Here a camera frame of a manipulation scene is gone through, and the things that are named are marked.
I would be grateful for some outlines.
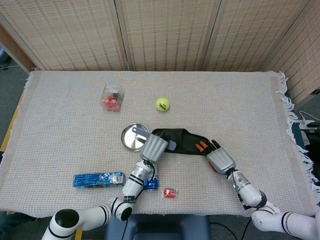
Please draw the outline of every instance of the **clear plastic container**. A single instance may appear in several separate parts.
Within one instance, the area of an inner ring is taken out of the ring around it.
[[[102,108],[106,111],[120,112],[123,96],[124,91],[120,85],[107,83],[100,99]]]

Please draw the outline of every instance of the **red and white package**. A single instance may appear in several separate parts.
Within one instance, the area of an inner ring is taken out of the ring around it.
[[[166,187],[161,193],[163,198],[174,199],[178,195],[178,189]]]

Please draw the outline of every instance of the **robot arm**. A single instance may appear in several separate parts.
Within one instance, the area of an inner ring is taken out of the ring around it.
[[[260,231],[287,233],[303,240],[320,240],[320,212],[315,218],[292,212],[281,212],[266,195],[256,189],[247,178],[236,170],[235,161],[220,145],[212,140],[206,145],[200,142],[197,149],[206,156],[211,167],[219,174],[226,175],[228,182],[235,188],[244,209],[255,208],[251,214],[254,226]]]
[[[153,164],[159,160],[167,145],[168,142],[161,137],[150,134],[140,152],[142,160],[135,165],[122,189],[123,201],[114,197],[104,206],[86,210],[60,210],[52,217],[42,240],[71,240],[77,228],[85,231],[95,229],[107,224],[111,216],[121,221],[127,220],[132,213],[133,204],[144,190],[145,178],[152,168],[154,172]]]

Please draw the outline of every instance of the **white cable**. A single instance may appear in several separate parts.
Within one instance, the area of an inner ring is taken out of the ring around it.
[[[6,67],[0,67],[0,69],[8,69],[8,68],[15,68],[15,67],[20,67],[19,65],[16,66],[6,66]]]
[[[313,119],[320,121],[320,119],[312,116],[311,114],[309,114],[309,113],[307,113],[307,112],[305,112],[305,111],[299,111],[299,114],[301,115],[301,117],[302,117],[302,119],[303,119],[304,121],[306,121],[306,119],[305,119],[305,117],[304,117],[301,113],[307,114],[307,115],[309,115],[310,117],[312,117]]]

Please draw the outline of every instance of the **cable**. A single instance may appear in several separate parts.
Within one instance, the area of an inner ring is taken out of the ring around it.
[[[317,121],[320,121],[320,119],[312,116],[311,114],[309,114],[309,113],[307,113],[307,112],[305,112],[305,111],[299,111],[299,114],[301,115],[303,121],[306,121],[306,119],[305,119],[305,117],[304,117],[301,113],[307,114],[307,115],[309,115],[310,117],[312,117],[313,119],[315,119],[315,120],[317,120]]]
[[[126,230],[127,230],[127,226],[128,226],[128,219],[125,221],[125,227],[124,227],[124,230],[123,230],[123,234],[122,234],[121,240],[124,240],[125,233],[126,233]]]
[[[6,66],[6,67],[0,67],[0,69],[9,69],[9,68],[15,68],[15,67],[20,67],[19,65],[16,66]]]
[[[250,220],[248,221],[248,223],[246,224],[246,226],[245,226],[245,229],[244,229],[244,231],[243,231],[243,234],[242,234],[242,237],[241,237],[241,240],[244,240],[244,237],[245,237],[245,234],[246,234],[246,231],[247,231],[247,228],[248,228],[248,226],[249,226],[249,224],[251,223],[251,218],[250,218]]]
[[[223,224],[221,224],[221,223],[219,223],[219,222],[210,222],[209,224],[215,224],[215,225],[219,225],[219,226],[224,227],[224,228],[227,229],[230,233],[232,233],[232,235],[234,236],[234,238],[235,238],[236,240],[238,240],[238,238],[237,238],[237,236],[234,234],[234,232],[231,231],[231,229],[228,228],[226,225],[223,225]]]
[[[251,223],[251,218],[250,218],[250,220],[248,221],[248,223],[246,224],[246,226],[245,226],[245,228],[244,228],[244,231],[243,231],[243,234],[242,234],[242,237],[241,237],[241,240],[244,240],[244,237],[245,237],[245,234],[246,234],[246,231],[247,231],[247,229],[248,229],[248,226],[249,226],[249,224]],[[223,225],[223,224],[221,224],[221,223],[219,223],[219,222],[210,222],[209,224],[215,224],[215,225],[219,225],[219,226],[222,226],[222,227],[224,227],[225,229],[227,229],[230,233],[232,233],[232,235],[234,236],[234,238],[236,239],[236,240],[238,240],[238,238],[237,238],[237,236],[234,234],[234,232],[233,231],[231,231],[231,229],[230,228],[228,228],[226,225]]]
[[[135,199],[137,199],[139,196],[140,196],[140,194],[149,186],[149,184],[152,182],[152,180],[154,179],[154,177],[155,177],[155,166],[151,163],[151,162],[149,162],[148,161],[148,164],[152,167],[152,171],[153,171],[153,173],[152,173],[152,177],[151,177],[151,179],[150,179],[150,181],[148,182],[148,184],[146,184],[143,188],[142,188],[142,190],[139,192],[139,194],[135,197]]]

